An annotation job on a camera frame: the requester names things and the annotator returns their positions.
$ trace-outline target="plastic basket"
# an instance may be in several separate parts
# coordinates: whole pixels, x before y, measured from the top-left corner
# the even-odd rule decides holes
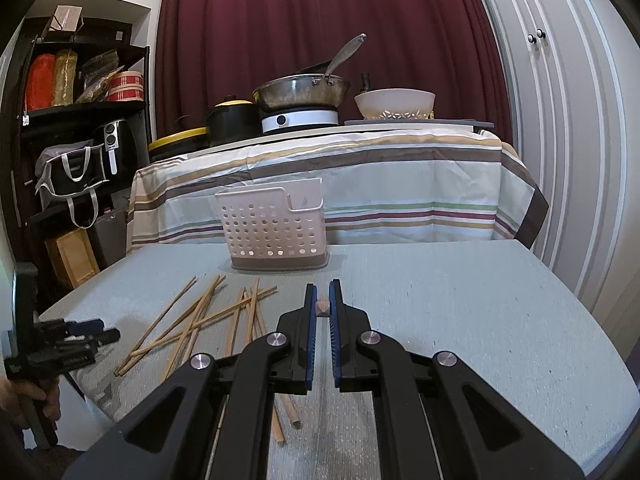
[[[322,179],[216,193],[231,265],[241,270],[319,269],[328,261]]]

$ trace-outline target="red bag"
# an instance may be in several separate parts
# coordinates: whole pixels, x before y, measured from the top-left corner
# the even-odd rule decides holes
[[[25,95],[25,108],[28,112],[52,105],[55,63],[56,56],[53,54],[41,54],[31,63]]]

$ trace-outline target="hand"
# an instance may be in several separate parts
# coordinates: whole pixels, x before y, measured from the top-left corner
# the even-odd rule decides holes
[[[10,381],[0,378],[0,408],[5,410],[12,423],[28,429],[29,425],[22,412],[18,396],[24,395],[35,400],[45,400],[44,415],[55,422],[60,419],[60,378],[42,381],[39,388],[28,381]]]

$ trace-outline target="silver bolt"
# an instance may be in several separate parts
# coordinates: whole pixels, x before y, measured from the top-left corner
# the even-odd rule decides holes
[[[367,330],[360,334],[360,339],[365,345],[377,345],[380,342],[380,334],[373,330]]]
[[[211,364],[211,357],[206,354],[196,354],[191,358],[191,367],[196,370],[204,370],[204,368],[209,368]]]
[[[453,366],[458,362],[458,358],[453,352],[440,352],[436,359],[442,366]]]
[[[267,343],[271,346],[282,346],[287,342],[287,336],[282,332],[271,332],[267,336]]]

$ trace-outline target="maroon curtain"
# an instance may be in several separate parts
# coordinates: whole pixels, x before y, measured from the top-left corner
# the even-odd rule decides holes
[[[360,73],[374,88],[436,94],[441,119],[496,124],[511,142],[506,83],[481,0],[162,0],[156,51],[158,136],[204,125],[228,94],[330,59],[365,32],[337,73],[352,88],[341,120],[360,118]]]

